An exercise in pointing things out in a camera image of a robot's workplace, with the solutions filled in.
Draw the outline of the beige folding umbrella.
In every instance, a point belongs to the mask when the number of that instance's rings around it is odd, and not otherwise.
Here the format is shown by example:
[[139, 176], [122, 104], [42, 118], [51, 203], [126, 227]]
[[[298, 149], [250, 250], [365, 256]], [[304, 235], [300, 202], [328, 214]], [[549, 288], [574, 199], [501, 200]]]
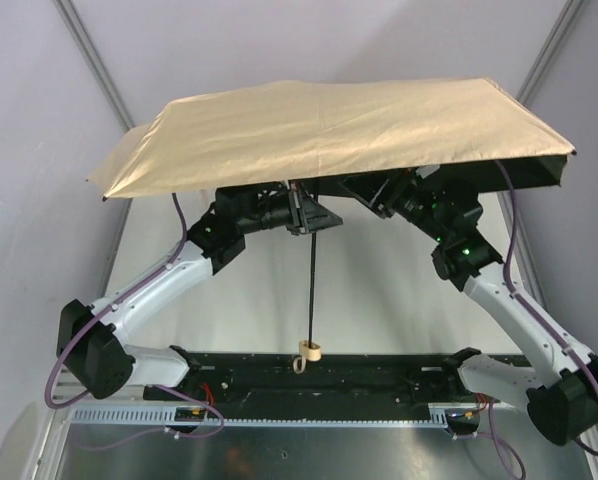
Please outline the beige folding umbrella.
[[348, 175], [414, 169], [478, 195], [557, 184], [575, 147], [488, 79], [282, 81], [168, 103], [91, 180], [105, 198], [296, 181], [317, 200]]

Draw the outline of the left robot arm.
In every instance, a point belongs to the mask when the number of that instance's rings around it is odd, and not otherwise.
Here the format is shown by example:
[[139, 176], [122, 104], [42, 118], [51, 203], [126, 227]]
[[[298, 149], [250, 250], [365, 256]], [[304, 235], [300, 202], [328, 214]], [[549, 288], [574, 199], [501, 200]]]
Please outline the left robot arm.
[[87, 394], [106, 399], [127, 385], [181, 385], [194, 368], [179, 347], [155, 349], [131, 343], [161, 309], [218, 274], [240, 255], [245, 237], [284, 228], [299, 236], [342, 225], [301, 184], [224, 187], [166, 256], [120, 291], [88, 305], [73, 300], [60, 314], [57, 358]]

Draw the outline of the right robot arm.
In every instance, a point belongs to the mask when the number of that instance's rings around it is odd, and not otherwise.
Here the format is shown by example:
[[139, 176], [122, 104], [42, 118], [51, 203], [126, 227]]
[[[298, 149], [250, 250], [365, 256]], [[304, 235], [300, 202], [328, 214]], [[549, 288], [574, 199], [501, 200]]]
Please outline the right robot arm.
[[513, 280], [512, 258], [478, 230], [483, 208], [473, 185], [456, 179], [435, 184], [408, 170], [349, 175], [340, 184], [376, 215], [398, 214], [435, 240], [438, 276], [485, 310], [530, 364], [514, 367], [465, 349], [450, 364], [466, 389], [526, 413], [558, 446], [598, 424], [598, 355]]

